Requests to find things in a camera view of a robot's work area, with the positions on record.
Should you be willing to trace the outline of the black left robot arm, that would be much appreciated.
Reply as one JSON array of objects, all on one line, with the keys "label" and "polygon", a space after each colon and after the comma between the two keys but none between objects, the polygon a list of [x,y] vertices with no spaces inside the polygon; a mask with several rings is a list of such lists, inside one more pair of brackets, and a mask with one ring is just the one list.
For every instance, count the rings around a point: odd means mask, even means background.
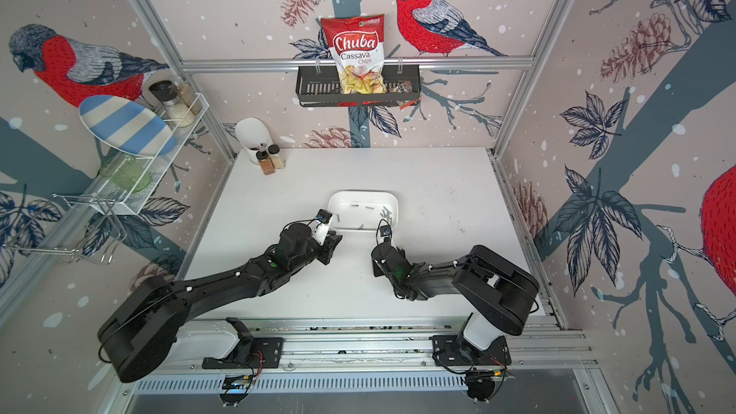
[{"label": "black left robot arm", "polygon": [[312,233],[295,222],[263,254],[220,273],[191,280],[146,279],[98,331],[100,350],[118,379],[133,383],[160,366],[185,323],[240,300],[270,294],[313,261],[327,266],[342,241],[334,230]]}]

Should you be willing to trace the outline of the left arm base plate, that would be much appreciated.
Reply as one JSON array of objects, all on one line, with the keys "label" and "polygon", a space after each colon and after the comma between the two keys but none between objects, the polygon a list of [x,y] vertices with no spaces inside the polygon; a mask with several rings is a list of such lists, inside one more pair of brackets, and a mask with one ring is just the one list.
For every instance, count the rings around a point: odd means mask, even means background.
[{"label": "left arm base plate", "polygon": [[243,338],[223,358],[205,358],[205,370],[276,369],[280,365],[285,339],[281,337]]}]

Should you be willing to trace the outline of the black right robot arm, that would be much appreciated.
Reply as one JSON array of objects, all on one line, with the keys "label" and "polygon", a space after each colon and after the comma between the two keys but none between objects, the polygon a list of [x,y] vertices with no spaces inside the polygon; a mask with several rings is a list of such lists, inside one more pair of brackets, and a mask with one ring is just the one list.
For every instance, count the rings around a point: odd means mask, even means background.
[{"label": "black right robot arm", "polygon": [[463,326],[458,345],[479,353],[502,335],[521,335],[529,315],[539,307],[538,281],[484,245],[474,246],[455,261],[411,264],[406,251],[385,240],[372,250],[371,259],[374,275],[387,278],[402,300],[463,296],[475,311]]}]

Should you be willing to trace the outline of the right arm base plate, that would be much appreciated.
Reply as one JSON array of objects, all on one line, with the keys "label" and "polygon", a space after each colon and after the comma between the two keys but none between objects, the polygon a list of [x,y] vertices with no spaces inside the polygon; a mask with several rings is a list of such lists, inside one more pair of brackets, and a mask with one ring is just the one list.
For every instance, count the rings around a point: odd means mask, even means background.
[{"label": "right arm base plate", "polygon": [[508,366],[511,356],[506,338],[497,337],[485,350],[478,350],[460,335],[434,335],[431,337],[432,357],[437,366],[460,371],[478,366]]}]

